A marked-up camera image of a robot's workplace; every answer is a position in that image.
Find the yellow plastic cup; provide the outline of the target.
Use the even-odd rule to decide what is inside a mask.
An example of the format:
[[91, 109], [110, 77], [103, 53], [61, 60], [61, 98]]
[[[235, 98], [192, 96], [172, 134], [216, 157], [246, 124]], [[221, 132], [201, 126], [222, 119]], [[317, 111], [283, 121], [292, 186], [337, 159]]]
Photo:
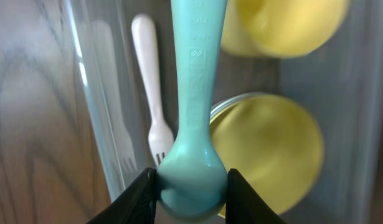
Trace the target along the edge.
[[304, 56], [336, 33], [349, 6], [349, 0], [232, 0], [221, 48], [240, 57]]

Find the yellow plastic bowl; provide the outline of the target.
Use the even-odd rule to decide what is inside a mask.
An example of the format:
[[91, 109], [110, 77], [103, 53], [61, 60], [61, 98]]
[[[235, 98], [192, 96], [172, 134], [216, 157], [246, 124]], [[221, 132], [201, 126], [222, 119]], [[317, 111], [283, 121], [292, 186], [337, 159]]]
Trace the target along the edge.
[[323, 166], [317, 121], [284, 96], [267, 93], [232, 104], [210, 121], [210, 137], [225, 168], [237, 169], [278, 215], [303, 200]]

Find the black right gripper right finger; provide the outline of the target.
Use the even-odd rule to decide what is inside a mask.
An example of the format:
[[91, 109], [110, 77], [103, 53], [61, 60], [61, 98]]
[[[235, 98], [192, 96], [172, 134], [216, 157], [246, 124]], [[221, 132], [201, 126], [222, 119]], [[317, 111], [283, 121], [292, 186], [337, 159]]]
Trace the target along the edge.
[[237, 169], [228, 172], [226, 224], [286, 224]]

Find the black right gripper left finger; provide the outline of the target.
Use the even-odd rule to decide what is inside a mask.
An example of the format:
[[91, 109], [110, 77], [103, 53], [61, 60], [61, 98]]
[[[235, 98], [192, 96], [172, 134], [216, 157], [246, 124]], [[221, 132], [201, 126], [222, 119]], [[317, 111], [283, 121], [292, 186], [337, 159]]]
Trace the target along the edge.
[[154, 224], [157, 172], [145, 168], [129, 187], [87, 224]]

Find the light blue plastic spoon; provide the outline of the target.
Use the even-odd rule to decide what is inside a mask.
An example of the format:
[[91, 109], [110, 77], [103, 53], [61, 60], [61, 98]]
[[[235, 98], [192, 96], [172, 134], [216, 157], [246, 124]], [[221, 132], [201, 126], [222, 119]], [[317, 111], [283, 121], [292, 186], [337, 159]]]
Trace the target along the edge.
[[210, 140], [210, 111], [226, 0], [172, 0], [179, 128], [159, 165], [158, 200], [184, 222], [222, 209], [227, 172]]

